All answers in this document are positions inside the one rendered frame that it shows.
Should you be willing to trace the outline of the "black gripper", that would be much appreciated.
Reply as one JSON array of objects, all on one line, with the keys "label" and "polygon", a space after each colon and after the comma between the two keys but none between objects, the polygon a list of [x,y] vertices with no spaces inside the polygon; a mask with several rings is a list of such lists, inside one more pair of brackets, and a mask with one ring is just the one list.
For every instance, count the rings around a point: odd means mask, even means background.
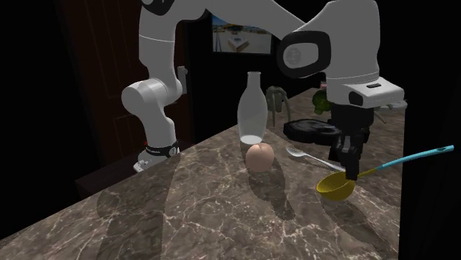
[{"label": "black gripper", "polygon": [[[374,123],[374,109],[363,109],[357,106],[333,104],[331,109],[330,123],[337,129],[347,133],[343,139],[341,149],[346,168],[346,178],[357,180],[360,172],[360,158],[363,151],[363,144],[367,142],[370,130],[369,127]],[[341,136],[336,136],[329,150],[328,159],[340,162],[338,147],[341,144]]]}]

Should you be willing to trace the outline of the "grey-green claw-shaped tool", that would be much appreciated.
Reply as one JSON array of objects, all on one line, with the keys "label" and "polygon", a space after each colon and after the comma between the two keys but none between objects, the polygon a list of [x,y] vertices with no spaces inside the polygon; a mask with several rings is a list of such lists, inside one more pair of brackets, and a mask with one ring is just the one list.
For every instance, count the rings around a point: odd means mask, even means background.
[{"label": "grey-green claw-shaped tool", "polygon": [[266,91],[267,110],[272,113],[273,126],[276,124],[276,113],[282,111],[282,104],[286,107],[287,121],[291,121],[290,103],[287,93],[278,86],[270,86]]}]

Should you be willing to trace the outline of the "beige egg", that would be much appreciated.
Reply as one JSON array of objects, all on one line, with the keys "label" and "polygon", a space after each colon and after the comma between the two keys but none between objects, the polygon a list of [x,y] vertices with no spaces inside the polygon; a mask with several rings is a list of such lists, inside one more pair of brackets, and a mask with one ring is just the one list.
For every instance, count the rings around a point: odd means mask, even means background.
[{"label": "beige egg", "polygon": [[270,169],[275,159],[273,148],[266,143],[251,146],[245,155],[245,165],[252,171],[263,172]]}]

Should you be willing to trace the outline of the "dark brown door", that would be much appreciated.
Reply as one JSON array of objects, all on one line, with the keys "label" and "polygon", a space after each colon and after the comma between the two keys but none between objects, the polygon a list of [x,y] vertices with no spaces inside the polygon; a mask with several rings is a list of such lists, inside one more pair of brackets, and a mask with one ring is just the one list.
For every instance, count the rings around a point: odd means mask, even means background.
[{"label": "dark brown door", "polygon": [[112,163],[139,152],[142,171],[178,154],[164,108],[183,94],[174,68],[178,23],[202,0],[55,0],[89,107],[98,154]]}]

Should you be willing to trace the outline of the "framed wall picture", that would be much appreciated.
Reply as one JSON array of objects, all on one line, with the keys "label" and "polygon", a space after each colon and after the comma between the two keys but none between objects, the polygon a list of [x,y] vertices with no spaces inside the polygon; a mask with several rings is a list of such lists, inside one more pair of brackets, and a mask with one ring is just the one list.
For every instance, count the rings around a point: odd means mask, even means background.
[{"label": "framed wall picture", "polygon": [[225,53],[244,53],[270,55],[272,35],[258,27],[230,24],[211,16],[212,51]]}]

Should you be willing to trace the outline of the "black flat pan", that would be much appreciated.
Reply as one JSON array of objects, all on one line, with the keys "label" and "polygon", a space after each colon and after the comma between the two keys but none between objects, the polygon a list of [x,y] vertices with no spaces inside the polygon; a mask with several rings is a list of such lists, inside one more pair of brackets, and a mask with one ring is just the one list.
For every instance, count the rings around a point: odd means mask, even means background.
[{"label": "black flat pan", "polygon": [[300,119],[285,123],[283,133],[289,140],[296,142],[331,146],[341,132],[324,121]]}]

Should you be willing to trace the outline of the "green leafy vegetable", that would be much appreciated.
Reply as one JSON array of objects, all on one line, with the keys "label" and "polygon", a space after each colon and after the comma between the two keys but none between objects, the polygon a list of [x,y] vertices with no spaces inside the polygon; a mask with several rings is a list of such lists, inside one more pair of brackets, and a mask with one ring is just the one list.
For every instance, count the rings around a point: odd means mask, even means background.
[{"label": "green leafy vegetable", "polygon": [[312,103],[316,114],[329,112],[332,108],[332,103],[327,100],[327,91],[325,89],[320,89],[313,95]]}]

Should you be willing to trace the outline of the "silver spoon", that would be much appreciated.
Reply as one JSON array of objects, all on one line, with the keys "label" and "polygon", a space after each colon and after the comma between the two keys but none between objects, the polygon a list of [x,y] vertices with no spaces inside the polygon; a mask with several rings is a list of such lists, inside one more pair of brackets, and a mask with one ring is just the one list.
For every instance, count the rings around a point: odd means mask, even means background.
[{"label": "silver spoon", "polygon": [[335,169],[337,171],[345,171],[346,169],[345,168],[342,168],[341,166],[339,165],[334,165],[330,162],[327,162],[327,161],[324,161],[324,160],[321,160],[321,159],[318,159],[317,157],[314,157],[310,154],[307,154],[305,152],[303,152],[302,150],[299,150],[299,149],[296,149],[296,148],[286,148],[286,151],[291,154],[292,156],[294,157],[309,157],[311,159],[314,159],[320,163],[323,163],[324,165],[328,166],[329,168],[332,168],[332,169]]}]

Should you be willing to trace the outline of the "clear glass bottle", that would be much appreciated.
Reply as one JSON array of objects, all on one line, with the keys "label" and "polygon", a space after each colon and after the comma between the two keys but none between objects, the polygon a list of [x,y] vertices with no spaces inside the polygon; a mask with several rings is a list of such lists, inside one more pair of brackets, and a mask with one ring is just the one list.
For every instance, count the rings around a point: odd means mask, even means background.
[{"label": "clear glass bottle", "polygon": [[255,145],[267,127],[267,101],[261,88],[261,73],[247,73],[247,87],[240,97],[237,121],[240,141]]}]

